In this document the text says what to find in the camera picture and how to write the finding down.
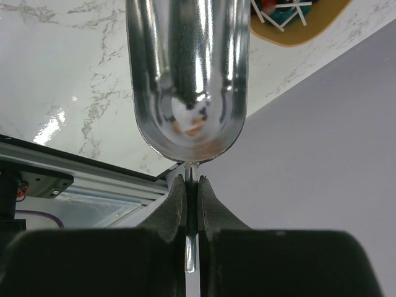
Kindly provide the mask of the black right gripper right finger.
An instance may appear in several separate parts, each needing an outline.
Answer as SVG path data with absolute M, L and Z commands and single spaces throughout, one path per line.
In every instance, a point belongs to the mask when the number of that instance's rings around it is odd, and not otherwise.
M 338 230 L 255 230 L 198 183 L 202 296 L 382 296 L 359 241 Z

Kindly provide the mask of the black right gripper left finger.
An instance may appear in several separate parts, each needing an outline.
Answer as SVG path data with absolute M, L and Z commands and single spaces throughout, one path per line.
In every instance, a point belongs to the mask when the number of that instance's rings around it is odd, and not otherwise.
M 26 231 L 1 256 L 2 296 L 184 296 L 186 186 L 133 228 Z

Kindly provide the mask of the silver metal scoop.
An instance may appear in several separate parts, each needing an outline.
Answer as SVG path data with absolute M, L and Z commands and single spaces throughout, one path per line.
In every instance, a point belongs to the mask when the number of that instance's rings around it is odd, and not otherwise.
M 249 1 L 127 1 L 137 126 L 182 163 L 187 191 L 185 269 L 197 267 L 198 167 L 226 152 L 247 112 Z

